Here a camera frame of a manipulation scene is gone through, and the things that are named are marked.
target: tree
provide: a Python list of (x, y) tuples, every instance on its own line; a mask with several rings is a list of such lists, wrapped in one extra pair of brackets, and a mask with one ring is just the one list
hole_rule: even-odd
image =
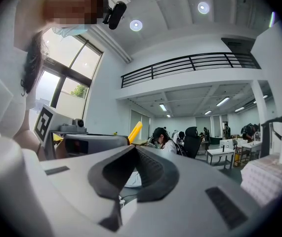
[(71, 91), (71, 94), (77, 97), (84, 98), (87, 92), (87, 87), (84, 85), (77, 85), (76, 89), (74, 91)]

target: black chair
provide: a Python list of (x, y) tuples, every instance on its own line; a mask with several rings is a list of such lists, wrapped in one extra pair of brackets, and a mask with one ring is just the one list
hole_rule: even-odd
[(198, 136), (197, 127), (192, 126), (187, 128), (185, 134), (184, 150), (187, 157), (195, 159), (201, 144), (201, 138)]

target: white pillar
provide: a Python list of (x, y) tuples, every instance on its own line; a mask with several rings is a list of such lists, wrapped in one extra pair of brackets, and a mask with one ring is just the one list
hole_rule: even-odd
[(253, 90), (256, 104), (257, 104), (259, 122), (262, 124), (267, 121), (267, 107), (266, 107), (264, 95), (263, 95), (263, 92), (261, 91), (258, 80), (253, 80), (250, 83), (250, 85)]
[(221, 132), (221, 138), (224, 137), (224, 134), (223, 134), (223, 127), (222, 127), (222, 115), (219, 115), (220, 116), (220, 132)]
[(211, 137), (214, 137), (214, 118), (213, 116), (210, 116), (210, 119), (211, 119)]

